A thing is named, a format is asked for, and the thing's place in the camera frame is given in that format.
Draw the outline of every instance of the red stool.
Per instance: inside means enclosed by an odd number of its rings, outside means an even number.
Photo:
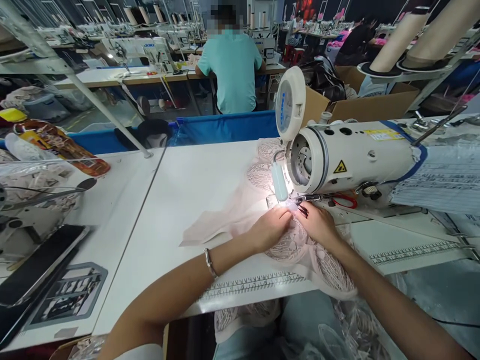
[[[291,67],[297,65],[300,62],[300,60],[304,57],[304,52],[305,52],[305,49],[301,47],[297,47],[293,50],[293,54],[290,62]]]
[[[293,51],[294,47],[292,45],[285,45],[285,48],[283,49],[283,56],[281,60],[286,63],[286,62],[291,62],[292,61],[292,56],[293,56]]]

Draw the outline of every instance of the cardboard box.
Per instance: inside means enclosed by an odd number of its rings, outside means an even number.
[[[336,69],[345,84],[355,89],[356,92],[360,90],[365,75],[359,72],[355,66],[338,66]],[[321,113],[324,111],[332,113],[330,122],[350,118],[357,119],[361,123],[401,119],[418,94],[419,90],[416,87],[398,82],[388,95],[331,102],[325,96],[306,87],[306,104],[302,127],[309,120],[318,122]]]

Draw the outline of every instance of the sheer pink fabric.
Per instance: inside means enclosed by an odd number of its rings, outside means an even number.
[[[198,246],[220,233],[231,237],[248,231],[267,209],[266,197],[272,195],[270,166],[273,155],[282,149],[280,140],[261,139],[257,154],[245,177],[222,211],[205,211],[183,233],[180,246]],[[338,226],[343,239],[350,242],[350,227]],[[300,222],[294,218],[288,232],[277,245],[265,253],[276,260],[281,270],[291,271],[312,281],[321,291],[338,300],[350,300],[357,295],[352,279],[342,265],[321,245],[312,241]]]

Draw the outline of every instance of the black phone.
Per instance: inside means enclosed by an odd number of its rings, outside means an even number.
[[[26,301],[89,230],[88,226],[60,226],[0,284],[0,306],[11,307]]]
[[[43,285],[34,291],[27,301],[12,307],[0,306],[0,350],[5,349],[18,334],[29,316],[47,295],[55,282],[62,278],[65,273],[65,268],[69,265],[77,252],[77,248],[70,251],[63,261],[47,277]]]

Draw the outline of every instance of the sewing machine label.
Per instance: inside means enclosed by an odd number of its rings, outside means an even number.
[[[402,140],[403,135],[392,129],[384,130],[365,130],[365,134],[371,136],[373,140],[385,141],[385,140]]]

